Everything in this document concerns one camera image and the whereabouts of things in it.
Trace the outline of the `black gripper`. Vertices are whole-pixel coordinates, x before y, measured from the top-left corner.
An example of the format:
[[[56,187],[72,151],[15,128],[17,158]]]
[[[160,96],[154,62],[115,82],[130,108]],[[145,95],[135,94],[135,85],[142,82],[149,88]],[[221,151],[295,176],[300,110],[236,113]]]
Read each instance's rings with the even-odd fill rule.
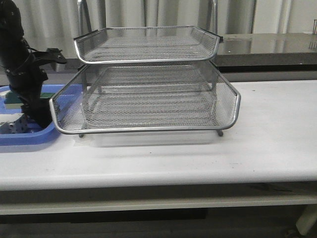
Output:
[[[48,99],[41,98],[43,82],[48,79],[43,69],[28,69],[13,75],[5,71],[9,87],[23,103],[22,112],[40,127],[46,128],[52,122]]]

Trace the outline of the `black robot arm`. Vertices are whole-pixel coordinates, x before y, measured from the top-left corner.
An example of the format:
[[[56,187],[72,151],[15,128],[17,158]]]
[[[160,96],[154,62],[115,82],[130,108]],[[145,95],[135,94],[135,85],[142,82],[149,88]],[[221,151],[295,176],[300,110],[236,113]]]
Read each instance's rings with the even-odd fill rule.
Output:
[[[52,122],[49,101],[41,98],[43,82],[48,79],[40,67],[45,64],[66,64],[58,48],[37,51],[24,39],[19,8],[11,0],[0,2],[0,65],[9,87],[23,103],[22,112],[40,127]]]

